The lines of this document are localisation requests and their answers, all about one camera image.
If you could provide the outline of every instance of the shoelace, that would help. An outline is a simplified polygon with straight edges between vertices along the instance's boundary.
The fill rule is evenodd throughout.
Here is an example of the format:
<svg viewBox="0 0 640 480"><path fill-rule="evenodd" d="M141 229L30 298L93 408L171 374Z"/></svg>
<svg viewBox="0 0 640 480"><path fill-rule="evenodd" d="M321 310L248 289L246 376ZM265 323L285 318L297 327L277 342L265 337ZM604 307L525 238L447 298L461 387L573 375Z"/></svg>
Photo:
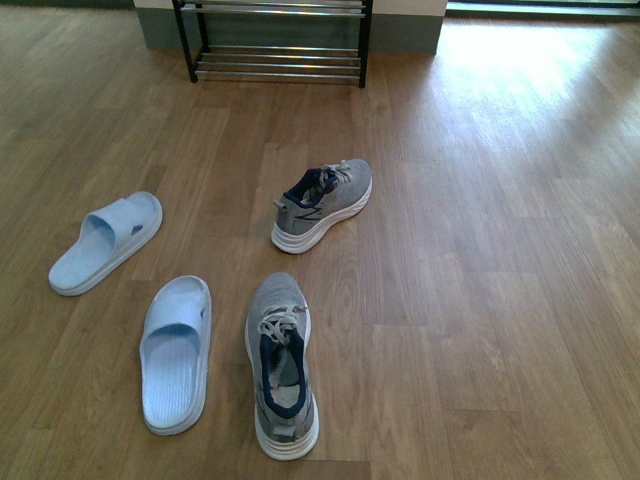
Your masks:
<svg viewBox="0 0 640 480"><path fill-rule="evenodd" d="M325 165L322 167L322 175L320 175L320 185L324 188L324 185L329 178L329 172L333 173L336 177L338 177L338 181L340 183L346 183L351 181L351 174L348 170L351 167L347 164L346 160L335 164L335 165Z"/></svg>
<svg viewBox="0 0 640 480"><path fill-rule="evenodd" d="M287 331L296 328L296 314L305 310L305 307L299 307L298 305L268 307L258 324L258 330L261 334L269 335L274 342L288 345L289 339L284 335Z"/></svg>

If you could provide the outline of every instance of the slide sandal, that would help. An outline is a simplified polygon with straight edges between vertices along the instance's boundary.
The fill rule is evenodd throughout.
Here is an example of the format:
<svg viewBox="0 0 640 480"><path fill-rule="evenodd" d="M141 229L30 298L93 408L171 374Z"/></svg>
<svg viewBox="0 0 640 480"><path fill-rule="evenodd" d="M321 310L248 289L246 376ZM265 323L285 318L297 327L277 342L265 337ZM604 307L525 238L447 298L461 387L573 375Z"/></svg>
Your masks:
<svg viewBox="0 0 640 480"><path fill-rule="evenodd" d="M157 435L191 427L204 408L211 294L198 277L171 280L151 302L140 342L142 410Z"/></svg>
<svg viewBox="0 0 640 480"><path fill-rule="evenodd" d="M51 288L65 296L93 288L147 243L161 223L162 206L147 192L91 212L82 222L78 241L51 267Z"/></svg>

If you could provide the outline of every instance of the shoe rack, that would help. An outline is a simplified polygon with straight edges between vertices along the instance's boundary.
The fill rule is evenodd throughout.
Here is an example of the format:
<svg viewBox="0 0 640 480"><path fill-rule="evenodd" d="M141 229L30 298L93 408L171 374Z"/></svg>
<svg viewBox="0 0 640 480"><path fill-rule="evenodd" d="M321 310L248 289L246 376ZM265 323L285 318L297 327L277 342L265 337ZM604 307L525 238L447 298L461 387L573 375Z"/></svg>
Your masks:
<svg viewBox="0 0 640 480"><path fill-rule="evenodd" d="M193 83L200 79L346 83L364 88L373 0L172 0L184 57ZM289 16L296 19L358 19L357 48L210 44L207 15ZM189 45L185 17L195 15L200 46Z"/></svg>

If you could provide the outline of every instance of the sneaker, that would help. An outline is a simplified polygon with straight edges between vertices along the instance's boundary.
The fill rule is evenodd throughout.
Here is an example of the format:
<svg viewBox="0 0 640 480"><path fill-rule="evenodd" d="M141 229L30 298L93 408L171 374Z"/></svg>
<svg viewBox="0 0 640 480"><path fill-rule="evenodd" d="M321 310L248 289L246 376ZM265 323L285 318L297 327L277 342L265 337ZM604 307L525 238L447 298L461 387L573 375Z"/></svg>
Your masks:
<svg viewBox="0 0 640 480"><path fill-rule="evenodd" d="M316 444L320 422L305 359L311 317L290 275L274 273L258 288L245 328L256 395L256 435L276 460L295 460Z"/></svg>
<svg viewBox="0 0 640 480"><path fill-rule="evenodd" d="M371 195L371 168L355 158L307 170L298 184L276 200L271 241L287 253L303 253L332 225L354 216Z"/></svg>

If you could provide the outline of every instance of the white sole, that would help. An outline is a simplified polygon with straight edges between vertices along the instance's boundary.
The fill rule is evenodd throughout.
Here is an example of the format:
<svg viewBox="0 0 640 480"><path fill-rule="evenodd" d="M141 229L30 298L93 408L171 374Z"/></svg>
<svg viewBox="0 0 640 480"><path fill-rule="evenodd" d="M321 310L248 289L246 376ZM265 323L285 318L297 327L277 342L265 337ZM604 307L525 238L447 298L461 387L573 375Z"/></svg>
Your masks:
<svg viewBox="0 0 640 480"><path fill-rule="evenodd" d="M255 407L254 417L256 424L256 436L258 437L258 443L264 453L269 455L275 460L297 460L304 457L315 446L320 434L320 419L318 418L318 405L316 404L316 398L311 394L311 401L313 402L313 424L304 437L300 440L292 443L281 443L271 440L262 431L260 426L260 420L258 419L258 407Z"/></svg>
<svg viewBox="0 0 640 480"><path fill-rule="evenodd" d="M316 223L313 228L302 235L291 235L290 233L283 232L277 223L274 223L271 232L271 241L276 247L287 253L299 254L310 250L316 243L322 240L322 237L324 237L324 234L327 233L329 228L342 220L353 217L364 208L371 196L372 185L373 179L369 182L369 188L367 188L367 191L360 200L350 207L333 212L331 215L323 218Z"/></svg>
<svg viewBox="0 0 640 480"><path fill-rule="evenodd" d="M307 345L309 344L309 337L311 336L311 315L309 314L309 306L307 300L304 301L304 306L307 309L307 328L304 335L304 353L307 352ZM251 362L251 370L253 371L253 357L251 355L251 347L249 346L249 323L246 323L244 329L244 344L247 349L247 355ZM268 456L275 460L296 460L304 457L315 446L320 434L320 416L318 415L318 405L316 404L316 398L311 393L311 401L313 402L313 424L304 437L296 442L281 443L271 440L263 431L260 426L260 419L258 418L258 406L254 408L254 423L256 429L256 436L258 437L258 443L260 448Z"/></svg>

